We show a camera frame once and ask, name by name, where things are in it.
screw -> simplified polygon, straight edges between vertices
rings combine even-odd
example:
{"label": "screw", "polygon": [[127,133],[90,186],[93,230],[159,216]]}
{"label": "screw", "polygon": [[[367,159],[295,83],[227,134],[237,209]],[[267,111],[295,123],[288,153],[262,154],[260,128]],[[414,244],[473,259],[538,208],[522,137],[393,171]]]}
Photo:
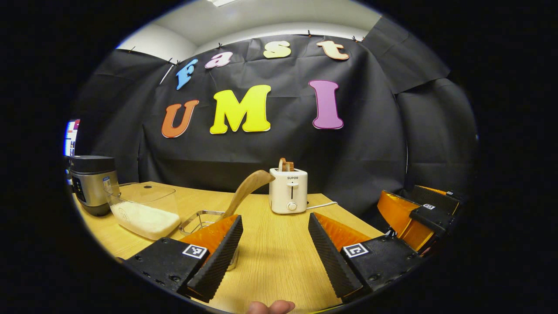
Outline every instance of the screw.
{"label": "screw", "polygon": [[369,281],[376,281],[380,278],[380,274],[373,274],[372,276],[368,277]]}

human hand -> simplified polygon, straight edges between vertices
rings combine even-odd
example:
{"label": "human hand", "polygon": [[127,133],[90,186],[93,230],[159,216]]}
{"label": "human hand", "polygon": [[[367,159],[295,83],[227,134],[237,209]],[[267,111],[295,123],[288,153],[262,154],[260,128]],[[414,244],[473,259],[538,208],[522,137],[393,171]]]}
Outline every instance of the human hand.
{"label": "human hand", "polygon": [[291,301],[277,300],[267,307],[262,302],[253,301],[246,314],[287,314],[295,308]]}

clear plastic box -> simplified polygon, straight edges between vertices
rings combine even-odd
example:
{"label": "clear plastic box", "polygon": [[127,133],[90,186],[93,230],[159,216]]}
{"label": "clear plastic box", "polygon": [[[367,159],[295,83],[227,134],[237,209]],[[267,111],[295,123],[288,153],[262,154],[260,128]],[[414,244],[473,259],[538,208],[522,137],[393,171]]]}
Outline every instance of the clear plastic box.
{"label": "clear plastic box", "polygon": [[125,183],[104,191],[118,223],[138,235],[158,240],[181,222],[173,188]]}

white toaster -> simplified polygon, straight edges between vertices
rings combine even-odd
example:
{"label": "white toaster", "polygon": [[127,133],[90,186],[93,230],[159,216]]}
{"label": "white toaster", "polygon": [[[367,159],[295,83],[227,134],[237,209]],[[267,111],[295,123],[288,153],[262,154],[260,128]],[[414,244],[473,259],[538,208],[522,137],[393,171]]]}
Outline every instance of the white toaster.
{"label": "white toaster", "polygon": [[278,171],[271,168],[270,206],[275,213],[300,213],[306,210],[308,173],[300,169]]}

computer monitor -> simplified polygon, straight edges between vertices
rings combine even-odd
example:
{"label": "computer monitor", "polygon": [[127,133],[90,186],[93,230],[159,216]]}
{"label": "computer monitor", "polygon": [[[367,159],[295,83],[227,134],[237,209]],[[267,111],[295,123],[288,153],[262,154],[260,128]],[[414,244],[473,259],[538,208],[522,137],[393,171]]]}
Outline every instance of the computer monitor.
{"label": "computer monitor", "polygon": [[66,138],[64,139],[64,155],[74,156],[75,139],[78,135],[79,119],[72,119],[66,127]]}

